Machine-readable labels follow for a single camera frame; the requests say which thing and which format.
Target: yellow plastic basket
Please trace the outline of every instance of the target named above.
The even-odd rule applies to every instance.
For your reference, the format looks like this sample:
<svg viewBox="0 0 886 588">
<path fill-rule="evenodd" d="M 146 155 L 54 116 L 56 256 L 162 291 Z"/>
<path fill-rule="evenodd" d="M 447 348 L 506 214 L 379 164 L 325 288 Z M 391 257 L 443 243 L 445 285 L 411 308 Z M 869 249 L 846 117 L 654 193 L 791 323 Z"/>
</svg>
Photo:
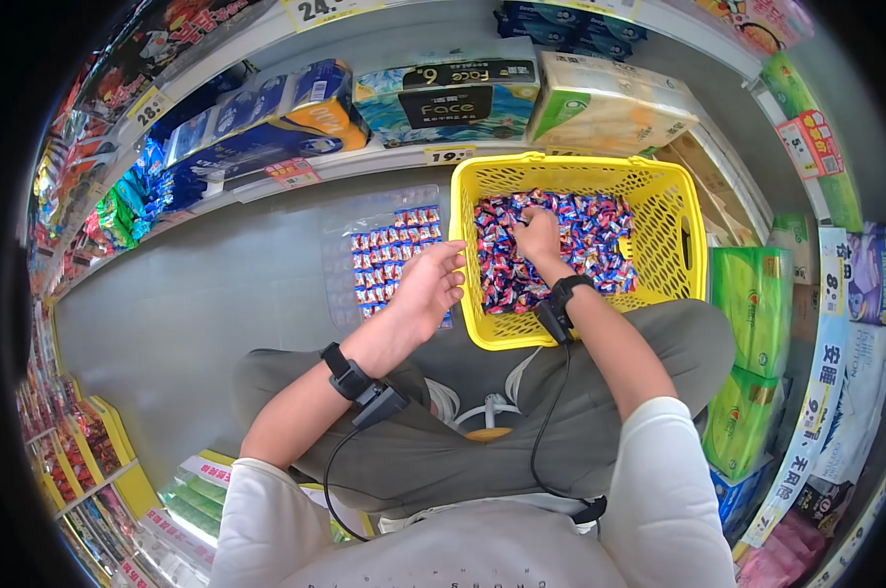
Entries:
<svg viewBox="0 0 886 588">
<path fill-rule="evenodd" d="M 467 242 L 462 314 L 469 337 L 483 349 L 556 345 L 534 312 L 482 311 L 474 208 L 486 196 L 531 188 L 622 196 L 635 213 L 635 230 L 631 238 L 620 239 L 620 249 L 633 260 L 637 286 L 634 292 L 606 300 L 620 312 L 677 298 L 704 300 L 704 223 L 694 182 L 681 166 L 644 157 L 568 157 L 530 151 L 468 159 L 453 171 L 450 185 L 449 239 Z"/>
</svg>

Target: gray floor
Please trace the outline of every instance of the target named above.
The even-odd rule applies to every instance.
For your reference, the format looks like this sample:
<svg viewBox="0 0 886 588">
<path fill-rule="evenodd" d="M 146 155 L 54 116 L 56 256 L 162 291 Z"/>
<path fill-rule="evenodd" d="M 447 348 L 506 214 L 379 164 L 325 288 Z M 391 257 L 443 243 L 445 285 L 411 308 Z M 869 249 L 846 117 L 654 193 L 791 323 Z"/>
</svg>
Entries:
<svg viewBox="0 0 886 588">
<path fill-rule="evenodd" d="M 235 362 L 251 349 L 308 351 L 340 341 L 325 296 L 321 207 L 349 196 L 436 183 L 452 168 L 324 182 L 232 204 L 154 237 L 88 277 L 57 305 L 62 361 L 85 395 L 119 411 L 158 488 L 205 448 L 237 455 L 245 431 L 230 414 Z M 499 392 L 529 351 L 485 352 L 460 316 L 414 355 L 427 377 L 459 391 L 463 409 Z M 435 361 L 460 354 L 464 369 Z M 485 373 L 485 384 L 480 385 Z"/>
</svg>

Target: person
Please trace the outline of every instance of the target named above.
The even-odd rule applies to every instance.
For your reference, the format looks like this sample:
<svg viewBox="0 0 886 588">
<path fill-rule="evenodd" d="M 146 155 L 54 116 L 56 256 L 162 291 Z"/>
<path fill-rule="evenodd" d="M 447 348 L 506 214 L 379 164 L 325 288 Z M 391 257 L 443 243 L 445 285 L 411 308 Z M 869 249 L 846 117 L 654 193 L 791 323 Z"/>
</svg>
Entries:
<svg viewBox="0 0 886 588">
<path fill-rule="evenodd" d="M 523 214 L 527 226 L 514 228 L 519 252 L 548 285 L 573 275 L 560 257 L 556 217 L 540 208 Z M 441 243 L 410 260 L 386 309 L 340 346 L 413 402 L 341 449 L 330 489 L 400 530 L 333 544 L 327 511 L 286 470 L 321 481 L 355 410 L 329 384 L 318 354 L 258 350 L 237 375 L 236 411 L 252 424 L 234 462 L 211 586 L 735 585 L 691 419 L 731 369 L 723 314 L 694 300 L 620 314 L 576 286 L 566 310 L 580 340 L 569 365 L 563 347 L 539 350 L 518 385 L 523 424 L 489 443 L 470 441 L 431 414 L 426 382 L 408 359 L 461 299 L 464 247 Z M 537 469 L 570 499 L 544 493 L 529 467 L 563 380 Z M 599 534 L 580 533 L 571 515 L 583 506 L 573 499 L 603 494 Z"/>
</svg>

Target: wrist-mounted device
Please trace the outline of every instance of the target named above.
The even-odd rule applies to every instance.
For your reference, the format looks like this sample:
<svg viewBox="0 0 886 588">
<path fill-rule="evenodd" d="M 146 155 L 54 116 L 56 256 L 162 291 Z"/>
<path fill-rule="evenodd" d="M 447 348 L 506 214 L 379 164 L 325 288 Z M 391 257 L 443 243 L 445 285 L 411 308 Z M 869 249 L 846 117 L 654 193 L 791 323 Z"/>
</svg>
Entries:
<svg viewBox="0 0 886 588">
<path fill-rule="evenodd" d="M 567 302 L 574 297 L 574 287 L 580 284 L 593 287 L 593 282 L 588 277 L 579 274 L 562 277 L 551 288 L 551 299 L 542 300 L 534 307 L 534 315 L 538 317 L 538 321 L 561 345 L 574 342 L 574 336 L 570 335 L 570 329 L 574 324 L 567 314 Z"/>
<path fill-rule="evenodd" d="M 322 350 L 320 357 L 332 371 L 328 379 L 332 388 L 361 407 L 361 414 L 352 420 L 358 431 L 401 412 L 410 404 L 409 398 L 397 394 L 387 382 L 375 380 L 362 371 L 354 359 L 345 359 L 338 343 Z"/>
</svg>

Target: beige tissue package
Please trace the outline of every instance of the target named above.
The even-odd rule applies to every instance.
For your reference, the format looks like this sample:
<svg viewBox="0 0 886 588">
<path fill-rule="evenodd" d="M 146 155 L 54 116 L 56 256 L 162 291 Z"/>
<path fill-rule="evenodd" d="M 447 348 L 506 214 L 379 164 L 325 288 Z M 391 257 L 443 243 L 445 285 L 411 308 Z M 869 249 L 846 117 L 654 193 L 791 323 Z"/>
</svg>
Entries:
<svg viewBox="0 0 886 588">
<path fill-rule="evenodd" d="M 542 146 L 651 155 L 697 124 L 681 80 L 598 57 L 542 53 L 543 86 L 528 127 Z"/>
</svg>

